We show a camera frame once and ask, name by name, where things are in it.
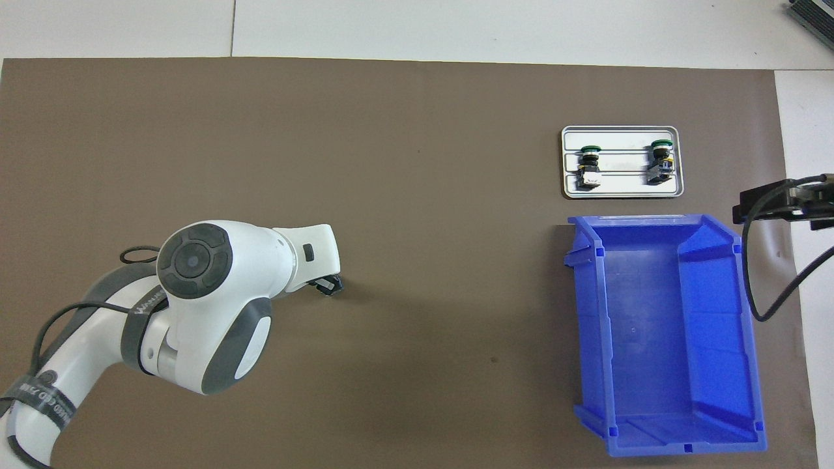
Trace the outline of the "grey metal tray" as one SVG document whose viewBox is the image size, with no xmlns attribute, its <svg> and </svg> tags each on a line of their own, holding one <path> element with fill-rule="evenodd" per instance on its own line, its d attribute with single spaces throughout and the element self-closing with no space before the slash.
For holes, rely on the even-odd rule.
<svg viewBox="0 0 834 469">
<path fill-rule="evenodd" d="M 675 175 L 659 185 L 646 183 L 646 170 L 652 163 L 650 145 L 658 139 L 674 142 Z M 581 190 L 576 172 L 581 148 L 601 147 L 599 169 L 601 185 Z M 680 156 L 679 131 L 668 125 L 572 125 L 560 134 L 561 188 L 569 199 L 670 199 L 685 190 L 684 169 Z"/>
</svg>

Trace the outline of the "green push button switch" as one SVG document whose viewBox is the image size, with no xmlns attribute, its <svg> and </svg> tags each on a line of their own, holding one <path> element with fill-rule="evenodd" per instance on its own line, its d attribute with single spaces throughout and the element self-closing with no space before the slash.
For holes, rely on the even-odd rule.
<svg viewBox="0 0 834 469">
<path fill-rule="evenodd" d="M 577 167 L 576 185 L 581 190 L 593 190 L 601 185 L 602 174 L 599 169 L 601 147 L 587 145 L 581 148 L 580 163 Z"/>
<path fill-rule="evenodd" d="M 646 170 L 646 183 L 659 185 L 670 181 L 675 175 L 674 142 L 670 139 L 658 139 L 652 142 L 650 148 L 652 163 Z"/>
</svg>

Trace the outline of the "brown table mat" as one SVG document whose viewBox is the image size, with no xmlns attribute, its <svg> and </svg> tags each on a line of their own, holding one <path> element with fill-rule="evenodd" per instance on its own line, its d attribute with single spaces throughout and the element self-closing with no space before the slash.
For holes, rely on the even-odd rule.
<svg viewBox="0 0 834 469">
<path fill-rule="evenodd" d="M 572 125 L 679 131 L 685 190 L 569 199 Z M 46 318 L 189 223 L 328 223 L 345 290 L 275 303 L 201 397 L 124 365 L 60 469 L 813 469 L 800 305 L 755 326 L 768 450 L 612 458 L 580 424 L 571 216 L 711 214 L 784 177 L 763 70 L 306 59 L 12 60 L 0 81 L 0 392 Z"/>
</svg>

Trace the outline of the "blue plastic storage bin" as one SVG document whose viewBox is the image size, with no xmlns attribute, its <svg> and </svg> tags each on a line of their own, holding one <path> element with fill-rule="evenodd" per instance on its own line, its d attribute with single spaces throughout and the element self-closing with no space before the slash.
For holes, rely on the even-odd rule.
<svg viewBox="0 0 834 469">
<path fill-rule="evenodd" d="M 739 234 L 709 214 L 568 221 L 580 423 L 611 457 L 765 451 Z"/>
</svg>

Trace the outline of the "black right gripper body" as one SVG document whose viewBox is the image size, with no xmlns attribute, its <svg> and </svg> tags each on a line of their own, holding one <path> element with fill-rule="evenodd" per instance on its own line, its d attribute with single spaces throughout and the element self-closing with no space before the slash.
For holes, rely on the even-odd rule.
<svg viewBox="0 0 834 469">
<path fill-rule="evenodd" d="M 797 220 L 834 220 L 834 184 L 808 184 L 792 189 Z"/>
</svg>

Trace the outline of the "dark grey ribbed device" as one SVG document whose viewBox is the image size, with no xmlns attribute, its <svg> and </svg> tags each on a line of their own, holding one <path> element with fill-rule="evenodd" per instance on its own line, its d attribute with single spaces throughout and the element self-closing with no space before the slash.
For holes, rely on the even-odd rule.
<svg viewBox="0 0 834 469">
<path fill-rule="evenodd" d="M 834 0 L 788 0 L 788 15 L 834 48 Z"/>
</svg>

